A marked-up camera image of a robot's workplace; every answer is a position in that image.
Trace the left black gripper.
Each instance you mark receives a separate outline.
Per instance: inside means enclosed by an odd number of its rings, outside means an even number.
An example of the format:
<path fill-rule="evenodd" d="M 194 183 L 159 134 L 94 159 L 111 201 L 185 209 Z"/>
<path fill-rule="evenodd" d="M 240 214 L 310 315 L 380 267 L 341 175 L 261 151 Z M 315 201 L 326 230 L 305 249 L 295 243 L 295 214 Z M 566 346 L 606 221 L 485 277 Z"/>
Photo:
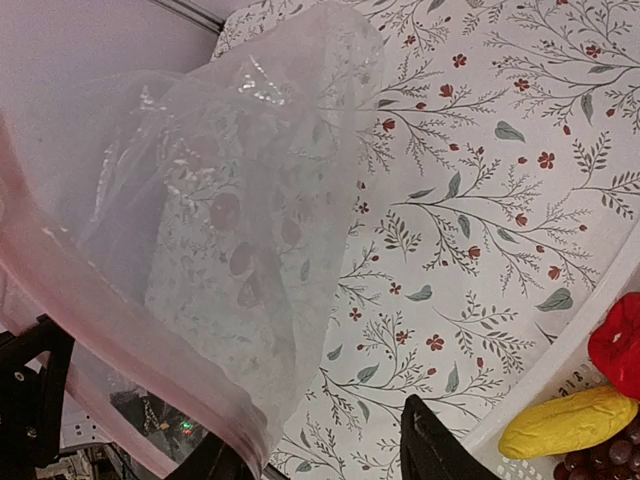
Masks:
<path fill-rule="evenodd" d="M 1 468 L 45 468 L 60 451 L 74 338 L 47 315 L 1 334 Z"/>

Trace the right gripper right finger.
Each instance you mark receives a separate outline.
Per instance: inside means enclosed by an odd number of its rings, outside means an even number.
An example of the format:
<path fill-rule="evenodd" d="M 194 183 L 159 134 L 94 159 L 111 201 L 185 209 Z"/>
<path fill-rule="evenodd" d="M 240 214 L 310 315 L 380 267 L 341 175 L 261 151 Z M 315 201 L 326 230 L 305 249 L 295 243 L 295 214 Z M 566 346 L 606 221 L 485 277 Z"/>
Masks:
<path fill-rule="evenodd" d="M 400 463 L 404 480 L 498 480 L 417 395 L 401 415 Z"/>

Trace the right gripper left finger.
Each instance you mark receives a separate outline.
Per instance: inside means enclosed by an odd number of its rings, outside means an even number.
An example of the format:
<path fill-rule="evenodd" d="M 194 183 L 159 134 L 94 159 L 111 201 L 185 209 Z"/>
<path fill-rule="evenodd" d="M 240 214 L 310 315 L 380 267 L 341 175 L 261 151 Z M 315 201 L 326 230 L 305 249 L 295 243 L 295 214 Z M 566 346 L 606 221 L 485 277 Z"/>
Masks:
<path fill-rule="evenodd" d="M 223 440 L 207 433 L 165 480 L 255 480 L 248 464 Z"/>

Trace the yellow corn front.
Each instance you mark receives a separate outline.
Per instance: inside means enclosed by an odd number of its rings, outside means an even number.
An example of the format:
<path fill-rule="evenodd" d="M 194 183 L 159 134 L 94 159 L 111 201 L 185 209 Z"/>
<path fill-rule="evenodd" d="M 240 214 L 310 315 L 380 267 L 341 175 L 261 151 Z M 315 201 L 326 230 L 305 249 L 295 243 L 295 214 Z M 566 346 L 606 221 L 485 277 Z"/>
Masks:
<path fill-rule="evenodd" d="M 601 386 L 530 406 L 503 431 L 499 452 L 529 460 L 599 445 L 636 417 L 638 402 L 613 387 Z"/>

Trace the red bell pepper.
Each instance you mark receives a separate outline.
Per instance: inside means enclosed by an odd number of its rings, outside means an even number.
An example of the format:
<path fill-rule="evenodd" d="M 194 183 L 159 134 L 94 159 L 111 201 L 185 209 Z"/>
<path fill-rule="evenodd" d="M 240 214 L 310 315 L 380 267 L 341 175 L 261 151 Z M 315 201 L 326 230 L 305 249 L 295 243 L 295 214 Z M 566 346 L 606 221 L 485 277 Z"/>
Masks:
<path fill-rule="evenodd" d="M 594 366 L 621 394 L 639 400 L 639 293 L 624 294 L 591 334 Z"/>

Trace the clear zip top bag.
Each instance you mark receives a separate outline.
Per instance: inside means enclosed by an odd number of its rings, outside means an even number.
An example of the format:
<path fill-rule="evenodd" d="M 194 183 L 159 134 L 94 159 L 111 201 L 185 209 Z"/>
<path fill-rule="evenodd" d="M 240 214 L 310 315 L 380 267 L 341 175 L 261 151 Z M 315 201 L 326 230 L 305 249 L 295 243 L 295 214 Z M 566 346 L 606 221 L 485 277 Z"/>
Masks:
<path fill-rule="evenodd" d="M 1 320 L 66 331 L 66 392 L 155 474 L 206 432 L 267 465 L 321 362 L 383 64 L 325 1 L 2 125 Z"/>

